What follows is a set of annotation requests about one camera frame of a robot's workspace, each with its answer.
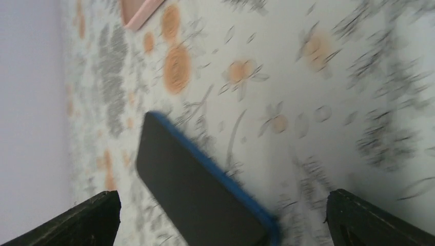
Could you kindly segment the black phone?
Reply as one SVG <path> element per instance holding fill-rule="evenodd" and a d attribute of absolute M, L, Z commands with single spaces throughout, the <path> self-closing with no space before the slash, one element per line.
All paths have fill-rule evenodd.
<path fill-rule="evenodd" d="M 279 225 L 163 114 L 145 114 L 136 169 L 188 245 L 279 245 Z"/>

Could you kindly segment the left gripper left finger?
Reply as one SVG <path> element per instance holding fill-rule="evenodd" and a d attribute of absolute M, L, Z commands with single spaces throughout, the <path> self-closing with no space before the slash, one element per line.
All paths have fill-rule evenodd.
<path fill-rule="evenodd" d="M 118 191 L 103 191 L 3 245 L 114 245 L 120 211 Z"/>

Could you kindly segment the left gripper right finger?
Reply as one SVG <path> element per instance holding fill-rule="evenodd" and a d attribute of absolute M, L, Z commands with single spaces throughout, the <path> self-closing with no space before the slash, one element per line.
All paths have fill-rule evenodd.
<path fill-rule="evenodd" d="M 344 190 L 330 192 L 326 222 L 334 246 L 434 245 L 434 236 Z"/>

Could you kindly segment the pink phone case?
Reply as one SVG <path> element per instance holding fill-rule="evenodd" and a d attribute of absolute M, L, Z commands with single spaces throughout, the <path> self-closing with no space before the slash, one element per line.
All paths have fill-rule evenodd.
<path fill-rule="evenodd" d="M 119 0 L 124 27 L 138 31 L 163 2 L 164 0 Z"/>

